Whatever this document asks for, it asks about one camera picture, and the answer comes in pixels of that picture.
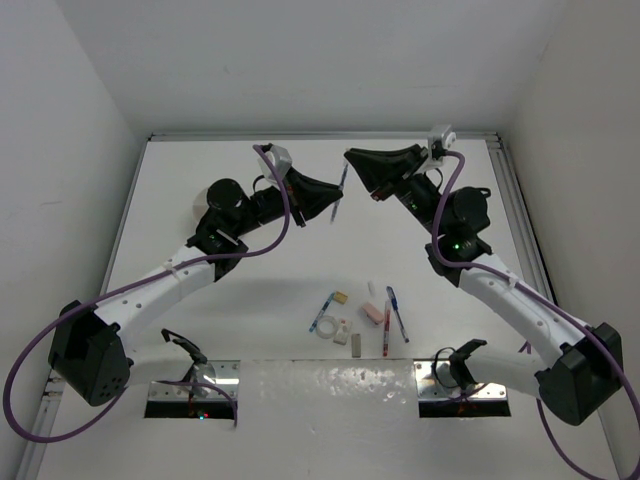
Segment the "teal blue pen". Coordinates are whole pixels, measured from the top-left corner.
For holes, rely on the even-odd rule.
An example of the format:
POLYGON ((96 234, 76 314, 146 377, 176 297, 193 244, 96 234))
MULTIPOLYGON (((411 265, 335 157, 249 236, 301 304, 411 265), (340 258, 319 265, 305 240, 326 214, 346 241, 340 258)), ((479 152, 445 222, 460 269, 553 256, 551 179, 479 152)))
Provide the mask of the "teal blue pen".
POLYGON ((320 308, 319 312, 317 313, 316 317, 314 318, 313 322, 311 323, 310 327, 309 327, 309 332, 314 332, 314 330, 316 329, 320 319, 326 314, 330 304, 333 302, 334 296, 335 296, 335 291, 331 292, 328 296, 328 298, 325 300, 323 306, 320 308))

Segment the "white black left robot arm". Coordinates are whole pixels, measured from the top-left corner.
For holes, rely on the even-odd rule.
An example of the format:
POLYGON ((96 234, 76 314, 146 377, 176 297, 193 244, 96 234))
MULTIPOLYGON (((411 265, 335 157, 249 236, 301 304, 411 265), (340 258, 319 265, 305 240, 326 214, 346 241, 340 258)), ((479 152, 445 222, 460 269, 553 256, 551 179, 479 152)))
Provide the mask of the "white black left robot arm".
POLYGON ((206 192, 208 208, 195 233, 148 283, 82 307, 74 300, 60 312, 49 351, 50 366, 91 406, 121 394, 142 369, 134 337, 191 293, 231 272, 248 252, 242 238, 280 218, 304 226, 342 198, 339 186, 290 168, 283 190, 270 186, 247 195, 224 178, 206 192))

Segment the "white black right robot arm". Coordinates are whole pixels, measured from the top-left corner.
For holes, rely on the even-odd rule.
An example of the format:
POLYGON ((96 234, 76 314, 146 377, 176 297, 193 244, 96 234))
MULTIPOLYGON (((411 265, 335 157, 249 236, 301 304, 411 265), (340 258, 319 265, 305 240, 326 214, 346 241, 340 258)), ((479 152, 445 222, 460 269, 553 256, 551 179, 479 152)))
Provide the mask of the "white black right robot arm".
POLYGON ((466 162, 462 153, 414 145, 397 151, 352 148, 344 157, 374 200, 396 197, 430 233, 425 250, 434 271, 489 307, 536 353, 525 360, 470 340, 450 354, 441 385, 467 390, 499 383, 538 399, 571 426, 582 424, 622 387, 620 334, 607 323, 590 326, 549 302, 479 238, 490 224, 490 192, 454 187, 466 162), (447 157, 458 164, 438 188, 425 171, 447 157))

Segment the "white round desk organizer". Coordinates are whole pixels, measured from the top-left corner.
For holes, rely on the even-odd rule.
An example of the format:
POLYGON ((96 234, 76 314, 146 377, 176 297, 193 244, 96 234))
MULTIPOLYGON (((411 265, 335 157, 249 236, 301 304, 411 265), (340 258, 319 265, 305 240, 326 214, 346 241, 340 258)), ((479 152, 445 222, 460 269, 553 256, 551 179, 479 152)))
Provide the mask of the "white round desk organizer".
POLYGON ((192 203, 192 217, 195 225, 198 225, 208 208, 207 189, 203 189, 196 195, 192 203))

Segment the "yellow eraser block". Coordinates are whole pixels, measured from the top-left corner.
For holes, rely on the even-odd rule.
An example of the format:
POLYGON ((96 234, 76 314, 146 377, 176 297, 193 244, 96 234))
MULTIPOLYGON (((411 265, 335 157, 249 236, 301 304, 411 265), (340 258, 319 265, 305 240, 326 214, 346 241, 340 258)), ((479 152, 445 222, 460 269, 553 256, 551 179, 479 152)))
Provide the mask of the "yellow eraser block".
POLYGON ((334 293, 333 300, 341 305, 344 305, 348 301, 348 296, 340 291, 336 291, 334 293))

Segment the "blue ballpoint pen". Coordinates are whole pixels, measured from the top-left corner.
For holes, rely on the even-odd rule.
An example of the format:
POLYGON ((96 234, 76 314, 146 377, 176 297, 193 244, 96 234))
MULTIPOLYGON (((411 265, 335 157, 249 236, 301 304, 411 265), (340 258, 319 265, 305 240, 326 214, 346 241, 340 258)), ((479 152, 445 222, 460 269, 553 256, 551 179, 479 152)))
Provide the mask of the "blue ballpoint pen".
POLYGON ((407 344, 407 343, 410 342, 410 339, 409 339, 409 336, 407 334, 406 328, 404 326, 404 322, 402 320, 402 317, 401 317, 401 314, 400 314, 400 311, 399 311, 399 305, 398 305, 397 296, 395 294, 395 291, 394 291, 393 287, 390 286, 390 285, 386 286, 386 291, 387 291, 388 298, 389 298, 389 300, 391 302, 392 311, 395 314, 396 320, 398 322, 398 326, 399 326, 403 341, 404 341, 405 344, 407 344))

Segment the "clear tape roll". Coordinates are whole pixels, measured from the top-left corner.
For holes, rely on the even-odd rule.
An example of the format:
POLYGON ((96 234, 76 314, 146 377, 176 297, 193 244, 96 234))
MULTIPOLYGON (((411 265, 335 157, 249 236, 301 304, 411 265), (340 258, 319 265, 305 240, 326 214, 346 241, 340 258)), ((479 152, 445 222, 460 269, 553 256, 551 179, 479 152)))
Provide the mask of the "clear tape roll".
POLYGON ((339 329, 339 323, 333 316, 323 316, 317 322, 315 331, 321 339, 333 339, 339 329))

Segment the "pink stapler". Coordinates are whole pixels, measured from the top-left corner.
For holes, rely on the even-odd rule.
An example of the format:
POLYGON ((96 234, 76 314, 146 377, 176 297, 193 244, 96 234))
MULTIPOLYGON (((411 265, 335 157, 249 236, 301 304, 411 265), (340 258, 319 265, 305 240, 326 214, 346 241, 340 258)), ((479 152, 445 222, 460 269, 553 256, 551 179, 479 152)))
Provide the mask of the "pink stapler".
POLYGON ((363 303, 360 307, 360 311, 375 325, 380 325, 385 320, 384 313, 370 302, 363 303))

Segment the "red pen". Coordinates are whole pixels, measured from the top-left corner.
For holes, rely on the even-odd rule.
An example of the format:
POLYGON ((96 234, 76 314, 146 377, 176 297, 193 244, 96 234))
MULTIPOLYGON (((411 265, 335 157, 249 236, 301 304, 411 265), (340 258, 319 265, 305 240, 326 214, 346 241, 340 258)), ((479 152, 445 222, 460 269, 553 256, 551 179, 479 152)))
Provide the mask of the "red pen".
POLYGON ((389 355, 389 343, 390 343, 390 322, 391 321, 391 300, 386 300, 384 309, 384 323, 383 323, 383 358, 387 358, 389 355))

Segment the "white correction tape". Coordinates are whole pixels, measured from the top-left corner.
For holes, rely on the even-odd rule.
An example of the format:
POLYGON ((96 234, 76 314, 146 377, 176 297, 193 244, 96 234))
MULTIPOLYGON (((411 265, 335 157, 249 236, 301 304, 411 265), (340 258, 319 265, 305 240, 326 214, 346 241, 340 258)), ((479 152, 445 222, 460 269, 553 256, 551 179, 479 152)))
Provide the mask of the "white correction tape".
POLYGON ((346 319, 340 319, 338 322, 338 329, 334 335, 333 342, 344 346, 351 334, 352 322, 346 319))

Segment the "grey staple box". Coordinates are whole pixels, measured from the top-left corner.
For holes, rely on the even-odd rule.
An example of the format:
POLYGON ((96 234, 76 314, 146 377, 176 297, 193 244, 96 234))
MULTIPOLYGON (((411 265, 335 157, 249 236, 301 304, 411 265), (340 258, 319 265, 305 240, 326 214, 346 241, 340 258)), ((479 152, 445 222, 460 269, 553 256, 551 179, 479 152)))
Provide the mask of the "grey staple box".
POLYGON ((351 353, 353 358, 360 358, 362 355, 360 334, 353 334, 351 336, 351 353))

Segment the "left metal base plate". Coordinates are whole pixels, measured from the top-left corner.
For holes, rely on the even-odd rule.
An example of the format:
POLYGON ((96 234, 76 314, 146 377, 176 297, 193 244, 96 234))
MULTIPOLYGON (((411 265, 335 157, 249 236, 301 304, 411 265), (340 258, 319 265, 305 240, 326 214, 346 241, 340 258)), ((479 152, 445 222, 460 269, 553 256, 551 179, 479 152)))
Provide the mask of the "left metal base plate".
POLYGON ((186 386, 152 382, 147 398, 155 402, 181 402, 188 396, 199 402, 235 400, 240 383, 240 362, 210 360, 206 366, 196 365, 182 380, 186 386))

